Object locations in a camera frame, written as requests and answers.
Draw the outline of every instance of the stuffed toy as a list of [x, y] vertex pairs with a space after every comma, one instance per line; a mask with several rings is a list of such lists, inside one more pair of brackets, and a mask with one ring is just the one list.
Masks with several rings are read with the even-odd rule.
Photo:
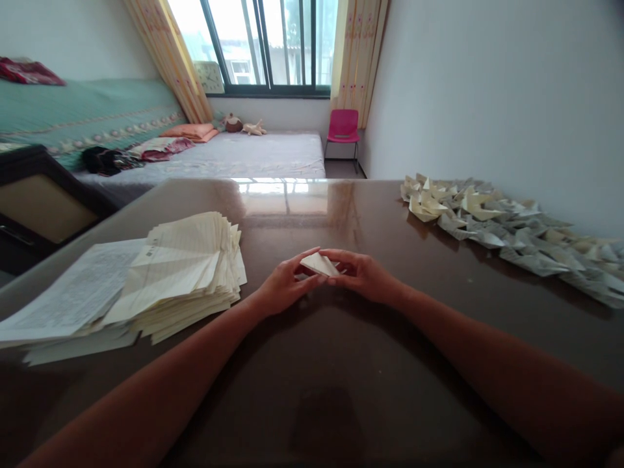
[[226, 131], [228, 133], [236, 133], [242, 130], [242, 122], [238, 117], [234, 117], [234, 114], [230, 113], [226, 118]]
[[214, 125], [214, 128], [224, 132], [226, 130], [226, 115], [220, 110], [214, 111], [211, 123]]
[[253, 133], [259, 137], [267, 134], [267, 131], [262, 128], [262, 119], [260, 119], [260, 121], [255, 125], [252, 123], [244, 124], [242, 130], [246, 131], [247, 135], [251, 135]]

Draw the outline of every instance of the forearm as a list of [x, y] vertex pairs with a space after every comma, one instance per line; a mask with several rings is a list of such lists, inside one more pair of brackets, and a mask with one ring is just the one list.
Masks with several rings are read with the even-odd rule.
[[246, 300], [134, 374], [23, 466], [156, 466], [239, 343], [264, 317]]
[[624, 400], [526, 343], [401, 287], [391, 304], [433, 342], [481, 397], [545, 458], [604, 456], [624, 437]]

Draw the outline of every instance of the white wall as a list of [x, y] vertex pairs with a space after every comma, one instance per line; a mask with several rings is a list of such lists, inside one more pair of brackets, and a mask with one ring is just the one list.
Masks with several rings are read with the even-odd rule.
[[624, 237], [623, 18], [607, 0], [393, 0], [366, 174], [475, 176]]
[[[213, 109], [226, 115], [232, 112], [244, 123], [263, 120], [263, 127], [271, 130], [312, 130], [320, 133], [323, 145], [330, 126], [330, 101], [328, 99], [241, 99], [239, 97], [211, 97]], [[330, 143], [328, 158], [353, 157], [352, 144]]]
[[1, 0], [0, 44], [62, 78], [158, 77], [123, 0]]

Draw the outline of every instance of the glossy tabletop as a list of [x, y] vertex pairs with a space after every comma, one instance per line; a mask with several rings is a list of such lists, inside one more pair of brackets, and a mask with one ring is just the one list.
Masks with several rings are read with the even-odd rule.
[[[624, 391], [621, 311], [423, 224], [408, 212], [399, 185], [171, 180], [0, 291], [2, 317], [93, 244], [145, 237], [159, 223], [219, 211], [242, 231], [243, 298], [281, 260], [310, 247], [363, 252], [405, 283]], [[20, 363], [18, 351], [0, 351], [0, 465], [20, 461], [209, 320], [156, 346], [141, 339], [32, 368]], [[163, 464], [306, 461], [541, 464], [409, 322], [329, 286], [249, 334]]]

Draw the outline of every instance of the pink chair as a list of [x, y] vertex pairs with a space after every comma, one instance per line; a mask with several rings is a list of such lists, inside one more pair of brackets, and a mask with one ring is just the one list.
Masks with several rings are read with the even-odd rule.
[[353, 150], [353, 165], [358, 173], [358, 112], [354, 109], [335, 109], [331, 112], [330, 116], [330, 130], [327, 134], [327, 141], [325, 142], [325, 152], [323, 157], [327, 154], [327, 144], [332, 143], [355, 143], [356, 146]]

